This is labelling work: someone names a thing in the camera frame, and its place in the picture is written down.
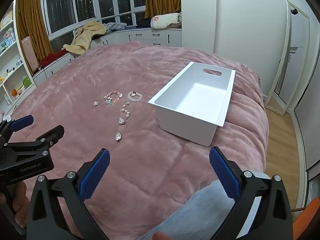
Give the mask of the person's left hand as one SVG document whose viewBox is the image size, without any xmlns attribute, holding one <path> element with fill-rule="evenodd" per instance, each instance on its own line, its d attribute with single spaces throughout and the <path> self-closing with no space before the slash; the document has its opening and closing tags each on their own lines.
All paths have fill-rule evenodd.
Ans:
<svg viewBox="0 0 320 240">
<path fill-rule="evenodd" d="M 14 191 L 14 198 L 12 206 L 15 210 L 15 221 L 21 227 L 24 228 L 27 224 L 27 215 L 29 210 L 30 201 L 26 196 L 27 185 L 24 181 L 20 181 L 16 184 Z"/>
</svg>

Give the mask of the person's right hand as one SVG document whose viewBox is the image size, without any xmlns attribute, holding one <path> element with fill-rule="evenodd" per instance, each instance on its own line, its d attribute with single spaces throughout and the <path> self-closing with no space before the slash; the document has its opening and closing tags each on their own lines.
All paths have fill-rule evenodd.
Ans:
<svg viewBox="0 0 320 240">
<path fill-rule="evenodd" d="M 153 234 L 152 240 L 171 240 L 171 237 L 161 231 L 157 231 Z"/>
</svg>

